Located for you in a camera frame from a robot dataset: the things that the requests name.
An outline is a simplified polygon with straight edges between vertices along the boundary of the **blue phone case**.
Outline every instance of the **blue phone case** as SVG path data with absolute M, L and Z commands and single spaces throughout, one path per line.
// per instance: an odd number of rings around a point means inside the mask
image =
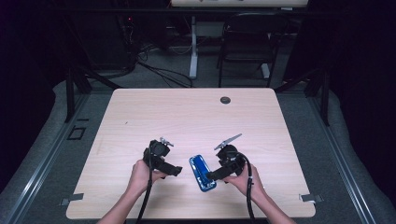
M 195 179 L 202 192 L 207 192 L 216 187 L 216 181 L 208 179 L 206 173 L 210 172 L 209 168 L 201 155 L 190 158 L 190 165 L 194 172 Z

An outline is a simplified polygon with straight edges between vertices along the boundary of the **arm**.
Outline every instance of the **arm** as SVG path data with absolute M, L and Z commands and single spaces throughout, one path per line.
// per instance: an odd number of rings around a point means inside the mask
M 259 173 L 257 172 L 257 168 L 251 165 L 251 170 L 253 175 L 253 185 L 251 187 L 252 201 L 257 204 L 257 206 L 259 206 L 271 223 L 294 224 L 295 222 L 290 217 L 288 217 L 276 205 L 267 192 L 265 192 Z M 248 188 L 248 165 L 245 164 L 245 168 L 241 175 L 227 176 L 223 180 L 236 186 L 239 191 L 241 191 L 241 193 L 246 196 Z
M 166 174 L 153 171 L 152 183 L 161 177 L 166 177 Z M 131 178 L 129 179 L 128 187 L 125 192 L 98 223 L 123 223 L 134 206 L 134 203 L 136 203 L 140 195 L 146 191 L 148 181 L 149 168 L 142 160 L 137 161 L 132 170 Z

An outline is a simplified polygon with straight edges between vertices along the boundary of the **wrist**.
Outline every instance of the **wrist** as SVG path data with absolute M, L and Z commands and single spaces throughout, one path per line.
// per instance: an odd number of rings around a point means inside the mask
M 267 192 L 265 192 L 264 188 L 262 189 L 255 189 L 251 192 L 251 200 L 257 203 L 267 203 L 269 201 L 269 196 Z

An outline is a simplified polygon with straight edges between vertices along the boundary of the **table top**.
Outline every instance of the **table top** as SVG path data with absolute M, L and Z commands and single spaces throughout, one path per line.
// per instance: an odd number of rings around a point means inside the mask
M 172 0 L 173 7 L 306 7 L 308 0 Z
M 224 96 L 231 102 L 222 103 Z M 201 192 L 189 164 L 200 154 L 217 170 L 214 148 L 239 133 L 232 145 L 258 168 L 279 207 L 290 217 L 312 217 L 314 205 L 299 199 L 309 190 L 276 95 L 264 88 L 114 91 L 74 192 L 84 197 L 70 202 L 66 215 L 102 217 L 125 191 L 149 142 L 164 137 L 174 144 L 165 161 L 183 170 L 155 182 L 143 218 L 249 218 L 246 197 L 233 185 L 218 180 L 215 189 Z M 143 198 L 128 218 L 138 217 Z M 253 211 L 264 217 L 256 204 Z

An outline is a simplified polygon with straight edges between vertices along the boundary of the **black chair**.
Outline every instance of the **black chair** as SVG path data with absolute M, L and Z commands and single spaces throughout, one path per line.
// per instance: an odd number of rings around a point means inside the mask
M 231 16 L 222 31 L 222 44 L 218 60 L 219 87 L 224 78 L 223 64 L 263 63 L 271 64 L 266 87 L 271 83 L 279 42 L 288 28 L 288 18 L 278 14 L 239 13 Z

